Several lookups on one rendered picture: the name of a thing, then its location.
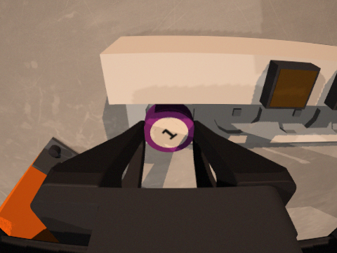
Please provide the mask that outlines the purple screw cap with number 1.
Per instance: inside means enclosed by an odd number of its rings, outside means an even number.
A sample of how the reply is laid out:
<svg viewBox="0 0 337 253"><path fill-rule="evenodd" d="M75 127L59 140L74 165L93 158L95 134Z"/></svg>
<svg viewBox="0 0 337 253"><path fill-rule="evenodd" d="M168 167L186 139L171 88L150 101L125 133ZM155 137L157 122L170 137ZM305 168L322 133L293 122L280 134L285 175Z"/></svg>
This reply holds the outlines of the purple screw cap with number 1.
<svg viewBox="0 0 337 253"><path fill-rule="evenodd" d="M145 116L145 140L155 150L172 153L193 141L194 120L184 104L154 104Z"/></svg>

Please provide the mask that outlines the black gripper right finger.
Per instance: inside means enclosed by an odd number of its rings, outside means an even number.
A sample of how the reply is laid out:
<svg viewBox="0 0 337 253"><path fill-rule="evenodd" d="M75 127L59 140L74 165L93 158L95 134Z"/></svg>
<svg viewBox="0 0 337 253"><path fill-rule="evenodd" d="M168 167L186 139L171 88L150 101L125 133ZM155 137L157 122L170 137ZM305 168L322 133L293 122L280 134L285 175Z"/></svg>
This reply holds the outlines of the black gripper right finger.
<svg viewBox="0 0 337 253"><path fill-rule="evenodd" d="M219 136L199 121L194 121L192 146L197 188L272 186L284 206L296 191L286 167Z"/></svg>

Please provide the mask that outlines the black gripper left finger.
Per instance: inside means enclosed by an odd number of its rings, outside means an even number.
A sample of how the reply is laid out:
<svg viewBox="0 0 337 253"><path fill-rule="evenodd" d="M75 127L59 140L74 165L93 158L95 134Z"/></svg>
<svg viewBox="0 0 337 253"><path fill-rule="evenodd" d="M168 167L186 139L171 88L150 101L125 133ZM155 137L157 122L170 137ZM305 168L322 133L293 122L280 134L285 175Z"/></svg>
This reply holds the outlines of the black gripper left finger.
<svg viewBox="0 0 337 253"><path fill-rule="evenodd" d="M68 183L101 188L141 188L146 144L144 123L139 121L124 133L55 165L42 185Z"/></svg>

